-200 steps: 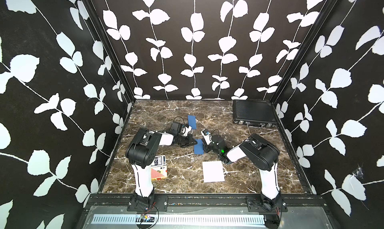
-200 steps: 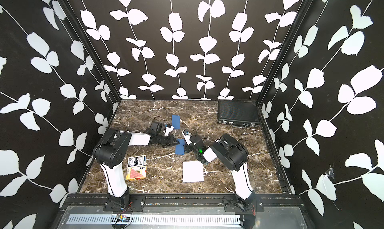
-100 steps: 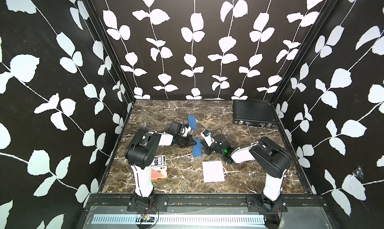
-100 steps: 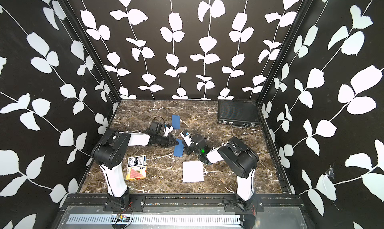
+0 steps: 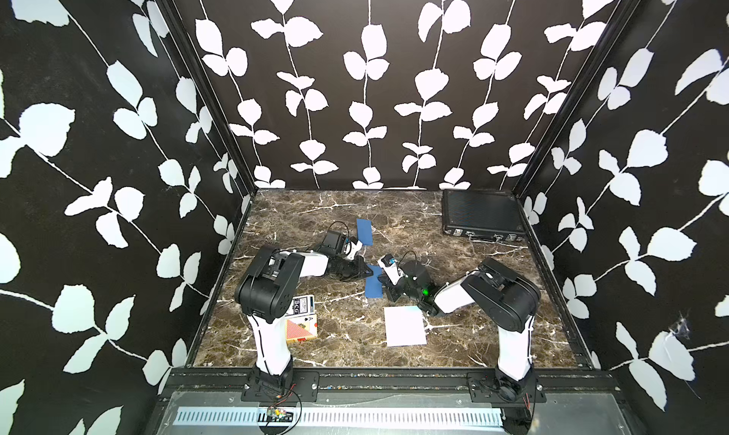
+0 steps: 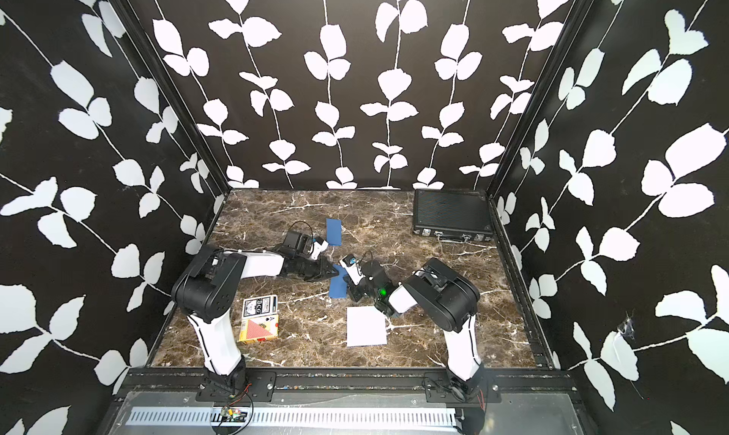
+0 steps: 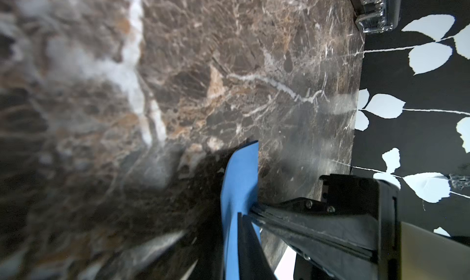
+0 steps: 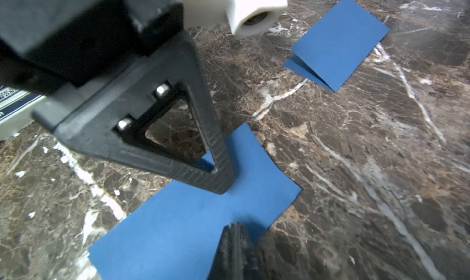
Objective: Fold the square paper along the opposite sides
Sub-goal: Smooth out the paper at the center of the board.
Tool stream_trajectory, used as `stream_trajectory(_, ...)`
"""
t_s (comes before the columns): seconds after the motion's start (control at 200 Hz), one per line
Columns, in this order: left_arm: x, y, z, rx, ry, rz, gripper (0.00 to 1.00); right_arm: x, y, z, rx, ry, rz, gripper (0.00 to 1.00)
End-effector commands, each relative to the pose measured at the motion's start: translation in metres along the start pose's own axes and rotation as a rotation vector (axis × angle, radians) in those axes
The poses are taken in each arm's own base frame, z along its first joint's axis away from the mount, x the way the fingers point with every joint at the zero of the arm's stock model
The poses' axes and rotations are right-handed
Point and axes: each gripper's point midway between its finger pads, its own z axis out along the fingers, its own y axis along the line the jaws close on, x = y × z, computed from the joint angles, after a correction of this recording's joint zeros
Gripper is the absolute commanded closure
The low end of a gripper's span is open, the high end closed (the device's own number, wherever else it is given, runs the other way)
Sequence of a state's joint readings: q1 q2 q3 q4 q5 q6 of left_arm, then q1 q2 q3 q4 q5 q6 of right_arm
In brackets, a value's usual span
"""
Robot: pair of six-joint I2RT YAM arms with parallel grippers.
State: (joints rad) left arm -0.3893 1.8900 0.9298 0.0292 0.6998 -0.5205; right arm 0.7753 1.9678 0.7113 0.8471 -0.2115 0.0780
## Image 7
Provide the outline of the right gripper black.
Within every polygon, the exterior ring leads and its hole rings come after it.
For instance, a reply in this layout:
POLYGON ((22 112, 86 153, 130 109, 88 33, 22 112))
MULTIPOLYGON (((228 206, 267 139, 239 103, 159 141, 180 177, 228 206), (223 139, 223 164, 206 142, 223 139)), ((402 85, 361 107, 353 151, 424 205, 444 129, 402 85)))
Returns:
POLYGON ((399 188, 384 180, 323 175, 321 203, 254 204, 249 216, 297 253, 296 280, 399 279, 399 188))

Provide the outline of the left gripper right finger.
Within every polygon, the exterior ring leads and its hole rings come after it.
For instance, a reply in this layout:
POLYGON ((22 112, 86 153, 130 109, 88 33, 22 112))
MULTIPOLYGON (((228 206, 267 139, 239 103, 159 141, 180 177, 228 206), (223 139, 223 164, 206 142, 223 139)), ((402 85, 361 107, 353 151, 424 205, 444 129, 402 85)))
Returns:
POLYGON ((240 280, 276 280, 247 215, 237 215, 237 251, 240 280))

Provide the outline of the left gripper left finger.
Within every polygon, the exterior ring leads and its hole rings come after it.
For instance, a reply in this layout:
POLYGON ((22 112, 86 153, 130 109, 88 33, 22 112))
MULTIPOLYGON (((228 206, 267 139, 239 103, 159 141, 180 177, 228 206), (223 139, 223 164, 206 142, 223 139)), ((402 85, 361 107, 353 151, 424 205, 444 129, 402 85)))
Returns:
POLYGON ((200 229, 200 248, 190 280, 223 280, 223 232, 220 221, 208 221, 200 229))

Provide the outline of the blue square paper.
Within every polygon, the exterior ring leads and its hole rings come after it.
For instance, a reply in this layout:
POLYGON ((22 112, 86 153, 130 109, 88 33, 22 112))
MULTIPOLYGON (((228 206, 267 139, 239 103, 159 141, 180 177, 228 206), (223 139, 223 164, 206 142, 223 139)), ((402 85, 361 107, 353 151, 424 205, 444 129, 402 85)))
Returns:
POLYGON ((238 228, 239 213, 247 215, 258 200, 259 142, 237 149, 228 161, 220 193, 223 228, 223 267, 226 280, 239 280, 238 228))

